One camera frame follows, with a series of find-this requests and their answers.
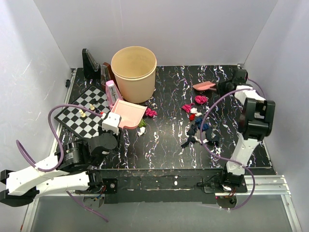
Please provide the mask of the pink hand brush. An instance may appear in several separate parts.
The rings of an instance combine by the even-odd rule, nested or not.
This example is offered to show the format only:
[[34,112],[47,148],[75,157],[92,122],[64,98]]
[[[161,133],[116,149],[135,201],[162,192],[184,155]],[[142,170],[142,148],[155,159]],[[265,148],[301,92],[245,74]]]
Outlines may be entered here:
[[210,81],[201,82],[192,86],[196,91],[217,91],[216,84]]

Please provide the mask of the pink dustpan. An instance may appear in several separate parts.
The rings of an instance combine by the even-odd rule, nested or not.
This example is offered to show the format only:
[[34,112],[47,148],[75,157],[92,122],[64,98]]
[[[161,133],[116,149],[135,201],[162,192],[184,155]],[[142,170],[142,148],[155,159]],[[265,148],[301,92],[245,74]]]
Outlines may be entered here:
[[141,106],[118,99],[111,112],[120,115],[120,128],[135,129],[140,124],[146,109],[146,106]]

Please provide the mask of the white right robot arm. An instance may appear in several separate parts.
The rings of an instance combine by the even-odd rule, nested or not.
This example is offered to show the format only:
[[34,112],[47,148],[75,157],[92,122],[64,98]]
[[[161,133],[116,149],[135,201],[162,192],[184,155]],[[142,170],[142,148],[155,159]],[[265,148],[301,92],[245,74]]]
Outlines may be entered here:
[[272,131],[276,104],[261,97],[247,84],[248,73],[244,69],[235,69],[230,80],[216,85],[217,93],[222,97],[234,94],[243,105],[238,121],[239,139],[232,154],[220,173],[219,188],[229,192],[241,186],[245,169],[255,148]]

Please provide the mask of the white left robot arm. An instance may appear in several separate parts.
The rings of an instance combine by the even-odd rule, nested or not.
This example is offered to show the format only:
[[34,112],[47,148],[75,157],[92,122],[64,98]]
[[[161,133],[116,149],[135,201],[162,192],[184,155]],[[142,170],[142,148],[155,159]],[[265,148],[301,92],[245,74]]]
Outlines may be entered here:
[[39,168],[57,163],[60,153],[40,161],[37,168],[30,166],[16,172],[1,171],[0,181],[5,184],[5,190],[0,193],[0,202],[20,207],[48,194],[75,190],[102,192],[105,183],[95,168],[110,152],[118,149],[119,140],[120,134],[109,130],[92,138],[68,143],[63,146],[64,159],[61,165],[50,172],[42,172]]

